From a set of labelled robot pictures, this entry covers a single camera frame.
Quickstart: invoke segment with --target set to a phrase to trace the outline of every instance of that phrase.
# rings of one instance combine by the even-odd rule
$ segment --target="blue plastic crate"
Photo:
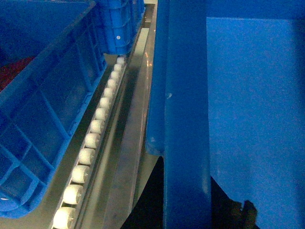
[[[0,216],[43,198],[106,68],[95,3],[0,1],[0,66],[36,58],[0,92]]]
[[[182,36],[180,33],[189,28],[177,18],[168,22],[171,40],[167,39],[163,47],[167,53],[160,49],[155,52],[155,62],[163,58],[167,63],[161,65],[163,69],[154,63],[146,147],[165,157],[164,222],[168,228],[183,228],[189,214],[189,219],[202,223],[192,217],[200,210],[196,203],[203,202],[195,195],[205,191],[201,184],[209,180],[210,174],[203,172],[208,163],[202,155],[210,147],[211,176],[229,198],[254,203],[258,227],[302,229],[305,1],[207,2],[207,52],[194,46],[193,54],[188,52],[204,26],[202,30],[191,27],[193,32]],[[188,13],[197,10],[189,7]],[[168,11],[186,16],[180,8],[169,7]],[[202,15],[196,19],[204,20]],[[156,32],[157,47],[158,36],[163,34],[158,34],[158,27]],[[207,93],[199,94],[207,83]],[[198,105],[207,95],[208,110],[207,103]],[[209,128],[199,135],[200,119],[207,119],[202,110],[208,113]],[[204,148],[190,150],[185,147],[190,142]],[[179,202],[175,202],[177,197],[181,197]]]
[[[139,0],[97,1],[101,14],[101,18],[98,20],[99,35],[103,41],[101,49],[104,52],[127,54],[131,51],[144,13],[140,2]]]

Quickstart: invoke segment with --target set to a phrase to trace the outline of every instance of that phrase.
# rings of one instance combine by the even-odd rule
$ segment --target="metal channel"
[[[95,158],[93,160],[94,163],[91,164],[91,166],[90,166],[90,172],[88,174],[89,179],[83,185],[83,196],[81,197],[79,204],[76,206],[75,219],[71,224],[71,228],[80,228],[81,227],[82,219],[84,217],[84,212],[86,210],[88,200],[89,200],[89,198],[91,196],[91,193],[92,193],[91,187],[94,186],[94,181],[97,178],[97,174],[96,174],[95,171],[97,171],[97,168],[98,168],[98,166],[100,165],[100,163],[103,159],[103,153],[101,153],[101,152],[104,152],[107,145],[109,145],[108,143],[112,142],[112,140],[109,139],[109,135],[110,135],[110,132],[112,130],[111,127],[113,126],[111,124],[113,123],[115,117],[117,117],[116,114],[119,113],[120,108],[122,106],[121,94],[123,94],[123,91],[125,90],[125,87],[126,87],[125,81],[126,81],[126,78],[127,78],[126,74],[128,72],[125,69],[128,68],[128,65],[130,64],[130,61],[133,57],[133,53],[134,53],[134,50],[135,50],[135,45],[138,41],[139,34],[140,33],[138,32],[137,36],[136,36],[136,39],[135,39],[135,42],[134,42],[134,45],[132,47],[132,51],[128,55],[127,65],[123,69],[123,77],[122,77],[121,81],[119,82],[120,87],[118,87],[117,92],[114,95],[115,99],[114,99],[114,101],[112,102],[112,105],[111,105],[112,114],[107,118],[107,120],[105,122],[107,128],[105,128],[103,133],[101,134],[102,141],[100,142],[99,146],[96,148],[96,152],[99,152],[99,153],[96,153]],[[74,166],[76,166],[77,164],[78,164],[78,158],[76,159]],[[66,186],[68,186],[70,183],[71,183],[71,176],[69,176],[69,179],[68,179],[68,182],[67,182]],[[60,207],[64,207],[65,205],[66,204],[63,202],[62,197],[61,197],[57,209],[59,209]]]
[[[107,155],[105,155],[105,152],[108,151],[107,148],[109,148],[109,146],[111,146],[113,143],[113,133],[112,132],[115,131],[116,123],[119,121],[118,116],[122,109],[122,101],[123,101],[123,97],[124,97],[125,90],[126,90],[126,83],[127,83],[126,81],[128,80],[127,79],[128,73],[129,73],[128,68],[129,68],[129,64],[131,63],[131,60],[133,58],[135,45],[138,41],[139,35],[140,35],[140,33],[137,34],[132,51],[128,55],[126,70],[124,71],[124,74],[122,77],[120,90],[116,96],[116,101],[115,101],[116,109],[114,109],[115,112],[111,116],[111,120],[109,121],[109,126],[107,127],[107,131],[106,131],[107,136],[105,136],[105,138],[103,140],[103,144],[100,148],[100,151],[103,153],[100,153],[100,157],[97,159],[96,166],[94,167],[94,174],[92,175],[92,177],[90,178],[90,181],[88,183],[88,190],[86,191],[86,194],[84,196],[84,200],[83,200],[80,212],[75,221],[75,224],[73,225],[73,228],[76,228],[76,229],[82,228],[83,219],[84,219],[84,217],[86,217],[87,205],[88,205],[88,202],[90,201],[90,198],[92,197],[92,193],[94,192],[95,180],[101,179],[101,177],[98,177],[98,173],[97,173],[98,167],[101,165],[102,161],[105,160],[104,157],[107,156]]]
[[[144,55],[121,144],[120,157],[108,196],[103,229],[120,228],[131,213],[145,135],[153,72],[157,8],[153,10]]]
[[[119,86],[118,86],[116,92],[114,93],[114,96],[116,96],[117,93],[118,93],[118,90],[119,90],[120,85],[121,85],[121,81],[122,81],[122,78],[121,78],[121,80],[119,81]],[[109,113],[110,113],[110,114],[112,113],[112,110],[113,110],[114,107],[115,107],[114,104],[115,104],[115,100],[113,99],[113,101],[111,102],[111,105],[110,105],[110,110],[109,110]],[[110,114],[108,115],[107,119],[105,120],[105,126],[107,126],[108,123],[109,123],[109,120],[110,120],[110,117],[111,117]],[[87,129],[86,134],[88,134],[88,133],[90,133],[90,125],[89,125],[89,127],[88,127],[88,129]],[[96,164],[97,164],[96,162],[98,161],[98,158],[101,156],[101,154],[100,154],[99,152],[100,152],[100,149],[103,147],[103,144],[102,144],[102,143],[103,143],[103,141],[105,140],[105,137],[106,137],[106,128],[104,128],[103,132],[101,133],[101,140],[100,140],[100,143],[99,143],[98,147],[95,149],[95,157],[94,157],[94,159],[93,159],[93,163],[90,165],[90,171],[89,171],[89,174],[88,174],[88,178],[91,178],[92,174],[94,173],[94,168],[96,167]],[[83,148],[85,148],[85,140],[83,140],[83,143],[82,143],[82,145],[81,145],[81,147],[80,147],[80,150],[83,149]],[[74,163],[74,166],[73,166],[73,167],[77,166],[78,164],[79,164],[79,158],[77,157],[76,160],[75,160],[75,163]],[[67,187],[69,184],[72,184],[71,174],[70,174],[70,176],[69,176],[69,178],[68,178],[68,180],[67,180],[66,187]],[[89,179],[87,179],[87,181],[83,184],[83,192],[84,192],[84,193],[86,193],[86,191],[87,191],[87,189],[88,189],[88,186],[89,186]],[[81,197],[79,204],[78,204],[78,205],[76,206],[76,208],[75,208],[75,209],[76,209],[76,213],[75,213],[75,216],[76,216],[76,217],[77,217],[77,216],[79,215],[79,213],[81,212],[82,203],[83,203],[83,197]],[[67,205],[67,204],[65,204],[65,203],[63,202],[63,194],[62,194],[62,196],[61,196],[61,198],[60,198],[60,200],[59,200],[59,203],[58,203],[58,206],[57,206],[56,210],[59,209],[60,207],[66,207],[66,206],[67,206],[67,207],[73,207],[73,206]],[[72,222],[71,228],[74,227],[74,224],[75,224],[75,220]],[[53,222],[51,222],[49,228],[54,229],[54,227],[53,227]]]

